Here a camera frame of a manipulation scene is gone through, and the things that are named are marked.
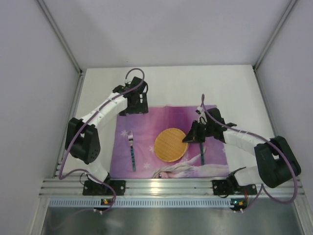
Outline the spoon with teal handle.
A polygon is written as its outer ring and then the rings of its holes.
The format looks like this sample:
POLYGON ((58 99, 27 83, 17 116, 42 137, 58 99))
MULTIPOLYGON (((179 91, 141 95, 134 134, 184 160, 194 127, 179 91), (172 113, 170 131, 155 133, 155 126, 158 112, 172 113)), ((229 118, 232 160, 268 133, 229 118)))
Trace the spoon with teal handle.
POLYGON ((201 155, 201 165, 204 165, 204 146, 203 143, 200 143, 200 155, 201 155))

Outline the round wooden plate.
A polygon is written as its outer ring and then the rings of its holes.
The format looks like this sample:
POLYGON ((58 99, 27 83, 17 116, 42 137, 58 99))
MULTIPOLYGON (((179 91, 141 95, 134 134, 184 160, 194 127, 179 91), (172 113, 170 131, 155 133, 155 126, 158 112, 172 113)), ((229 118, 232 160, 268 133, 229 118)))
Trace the round wooden plate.
POLYGON ((154 142, 155 155, 164 162, 175 162, 183 157, 188 143, 182 140, 186 134, 177 128, 168 128, 159 133, 154 142))

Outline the fork with teal handle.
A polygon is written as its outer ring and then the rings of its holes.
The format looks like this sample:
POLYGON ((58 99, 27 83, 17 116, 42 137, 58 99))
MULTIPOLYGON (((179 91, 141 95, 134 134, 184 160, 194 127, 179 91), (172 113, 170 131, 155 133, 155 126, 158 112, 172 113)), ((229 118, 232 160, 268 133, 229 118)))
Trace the fork with teal handle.
POLYGON ((134 157, 134 147, 133 147, 134 137, 133 137, 133 133, 131 131, 128 133, 128 141, 129 141, 129 145, 130 145, 130 152, 131 152, 133 172, 136 172, 136 164, 135 164, 135 157, 134 157))

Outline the purple Frozen placemat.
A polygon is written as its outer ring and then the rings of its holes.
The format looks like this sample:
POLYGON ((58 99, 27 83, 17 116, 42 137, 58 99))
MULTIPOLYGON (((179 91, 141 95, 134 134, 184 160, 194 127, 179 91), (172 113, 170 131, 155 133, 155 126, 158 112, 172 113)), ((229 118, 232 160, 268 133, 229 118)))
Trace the purple Frozen placemat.
POLYGON ((112 178, 204 178, 229 174, 224 144, 207 138, 204 165, 201 165, 199 144, 192 143, 182 158, 164 162, 154 153, 156 137, 165 129, 177 128, 188 133, 197 120, 196 106, 150 107, 146 114, 118 116, 112 151, 112 178), (133 172, 128 133, 134 137, 136 172, 133 172))

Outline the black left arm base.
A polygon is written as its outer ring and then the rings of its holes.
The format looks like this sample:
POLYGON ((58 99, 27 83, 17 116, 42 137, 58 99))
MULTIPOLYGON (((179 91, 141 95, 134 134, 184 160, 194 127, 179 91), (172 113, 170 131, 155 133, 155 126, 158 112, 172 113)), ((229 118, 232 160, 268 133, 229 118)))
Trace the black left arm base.
MULTIPOLYGON (((111 180, 105 181, 114 191, 116 196, 123 196, 126 190, 125 180, 111 180)), ((84 181, 83 193, 84 196, 113 196, 113 191, 107 186, 95 182, 92 178, 87 176, 84 181)))

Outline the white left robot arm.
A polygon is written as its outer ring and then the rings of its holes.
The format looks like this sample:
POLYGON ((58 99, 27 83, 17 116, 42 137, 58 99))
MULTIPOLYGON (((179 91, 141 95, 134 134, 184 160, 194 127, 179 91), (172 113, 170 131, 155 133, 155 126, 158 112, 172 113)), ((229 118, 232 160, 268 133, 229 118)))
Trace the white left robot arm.
POLYGON ((98 157, 101 152, 99 131, 117 115, 146 114, 148 84, 144 78, 125 79, 124 85, 118 85, 98 107, 81 118, 73 117, 67 125, 66 143, 59 178, 81 171, 89 178, 102 184, 109 176, 98 157), (64 174, 63 169, 68 155, 84 164, 83 168, 64 174))

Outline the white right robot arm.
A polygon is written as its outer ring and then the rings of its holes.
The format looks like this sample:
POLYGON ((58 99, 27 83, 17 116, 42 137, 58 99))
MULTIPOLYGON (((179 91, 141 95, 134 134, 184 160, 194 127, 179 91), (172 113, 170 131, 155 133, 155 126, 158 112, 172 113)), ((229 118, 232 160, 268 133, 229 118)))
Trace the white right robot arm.
POLYGON ((236 129, 236 124, 225 123, 218 108, 205 110, 198 107, 198 119, 182 140, 186 143, 203 143, 209 137, 235 146, 256 159, 256 166, 240 167, 230 174, 237 185, 248 185, 246 174, 259 176, 261 182, 275 188, 301 173, 298 163, 287 140, 282 136, 266 139, 249 131, 236 129))

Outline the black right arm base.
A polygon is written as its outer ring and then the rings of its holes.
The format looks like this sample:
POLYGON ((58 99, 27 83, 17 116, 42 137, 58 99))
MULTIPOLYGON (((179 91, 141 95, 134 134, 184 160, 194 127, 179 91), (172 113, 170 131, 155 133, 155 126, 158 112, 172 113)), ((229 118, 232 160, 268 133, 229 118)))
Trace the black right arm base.
POLYGON ((235 179, 235 173, 240 170, 245 169, 246 167, 241 167, 231 173, 225 179, 221 180, 212 180, 213 194, 221 198, 226 198, 230 195, 256 195, 257 189, 254 184, 247 186, 240 186, 235 179))

